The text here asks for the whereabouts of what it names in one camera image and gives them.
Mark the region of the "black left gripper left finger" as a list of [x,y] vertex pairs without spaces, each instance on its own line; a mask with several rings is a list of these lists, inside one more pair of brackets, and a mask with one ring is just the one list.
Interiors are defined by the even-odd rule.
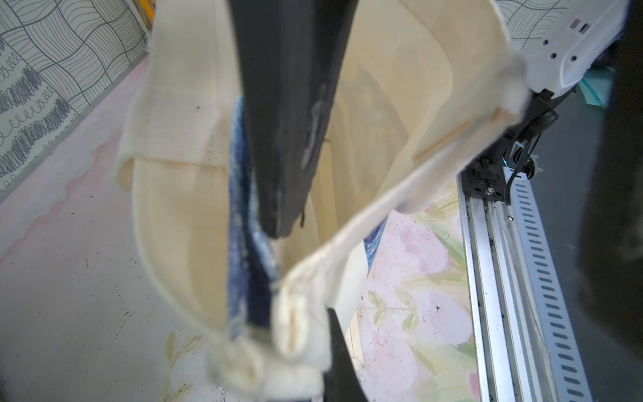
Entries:
[[357,9],[355,1],[231,1],[263,231],[305,209]]

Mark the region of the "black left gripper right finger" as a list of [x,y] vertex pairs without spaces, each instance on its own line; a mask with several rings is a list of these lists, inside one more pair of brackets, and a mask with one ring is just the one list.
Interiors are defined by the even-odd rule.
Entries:
[[642,355],[642,3],[629,6],[579,248],[591,319]]

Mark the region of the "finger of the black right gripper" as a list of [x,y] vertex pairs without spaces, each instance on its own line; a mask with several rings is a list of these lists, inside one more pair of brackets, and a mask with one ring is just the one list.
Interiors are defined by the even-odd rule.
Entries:
[[338,315],[332,308],[328,308],[327,313],[331,336],[332,364],[323,375],[323,401],[368,402],[353,368]]

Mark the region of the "starry night canvas tote bag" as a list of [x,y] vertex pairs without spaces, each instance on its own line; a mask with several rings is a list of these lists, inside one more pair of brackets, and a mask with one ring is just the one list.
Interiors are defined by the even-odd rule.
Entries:
[[494,1],[160,2],[117,183],[214,380],[324,394],[377,230],[522,119],[526,75]]

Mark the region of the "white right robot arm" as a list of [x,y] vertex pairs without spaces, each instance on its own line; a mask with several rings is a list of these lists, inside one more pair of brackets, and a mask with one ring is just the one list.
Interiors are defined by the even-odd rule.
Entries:
[[641,127],[616,132],[639,1],[501,1],[524,119],[369,238],[346,401],[639,401]]

